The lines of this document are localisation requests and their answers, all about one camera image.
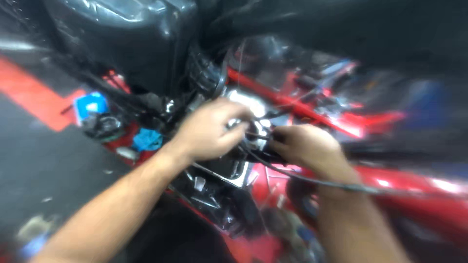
hand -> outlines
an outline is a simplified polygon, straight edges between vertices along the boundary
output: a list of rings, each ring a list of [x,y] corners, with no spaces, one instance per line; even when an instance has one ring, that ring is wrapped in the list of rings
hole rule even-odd
[[[284,138],[282,142],[271,141],[270,146],[287,161],[311,169],[329,181],[357,179],[339,143],[328,132],[303,124],[276,127],[273,135]]]
[[[247,106],[220,98],[193,112],[168,143],[190,162],[214,159],[225,155],[245,136],[249,124],[242,122],[231,130],[226,125],[231,119],[251,118]]]

black fuel tank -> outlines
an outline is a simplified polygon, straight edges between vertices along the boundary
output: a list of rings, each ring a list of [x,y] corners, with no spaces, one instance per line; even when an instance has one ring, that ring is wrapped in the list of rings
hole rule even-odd
[[[200,15],[195,0],[44,0],[68,51],[135,89],[174,95]]]

red floor marking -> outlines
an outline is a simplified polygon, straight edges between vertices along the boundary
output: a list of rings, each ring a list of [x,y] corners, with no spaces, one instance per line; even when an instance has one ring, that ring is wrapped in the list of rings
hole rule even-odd
[[[74,98],[85,94],[84,90],[78,89],[62,98],[4,57],[0,57],[0,92],[56,132],[72,123],[60,113],[70,106]]]

garage floor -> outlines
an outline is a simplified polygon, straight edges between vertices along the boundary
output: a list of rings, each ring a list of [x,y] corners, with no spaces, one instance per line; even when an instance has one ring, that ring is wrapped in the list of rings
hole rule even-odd
[[[59,95],[68,95],[79,86],[60,69],[41,61],[29,61],[25,67]],[[130,170],[78,127],[52,131],[2,93],[0,123],[3,241],[34,215],[58,215],[65,220]]]

wire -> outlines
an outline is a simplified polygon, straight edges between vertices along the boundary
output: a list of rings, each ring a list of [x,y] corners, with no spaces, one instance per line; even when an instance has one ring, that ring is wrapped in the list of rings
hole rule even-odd
[[[384,189],[384,188],[366,186],[362,184],[336,183],[336,182],[322,181],[318,179],[308,178],[308,177],[304,177],[296,173],[290,173],[288,171],[285,171],[285,170],[282,170],[273,166],[271,163],[263,160],[258,155],[253,153],[249,149],[249,147],[245,145],[245,141],[241,142],[241,144],[239,145],[239,148],[243,151],[246,151],[248,154],[252,155],[255,159],[257,159],[259,163],[270,168],[271,170],[282,173],[289,177],[294,177],[294,178],[309,182],[309,183],[315,183],[315,184],[323,185],[323,186],[341,188],[346,191],[363,192],[363,193],[377,195],[377,196],[397,195],[397,196],[409,196],[409,197],[419,197],[419,198],[439,197],[439,198],[450,198],[450,199],[468,199],[468,194],[466,193],[458,194],[458,193],[447,193],[447,192],[430,192],[430,193],[419,192],[419,191],[411,192],[407,190]]]

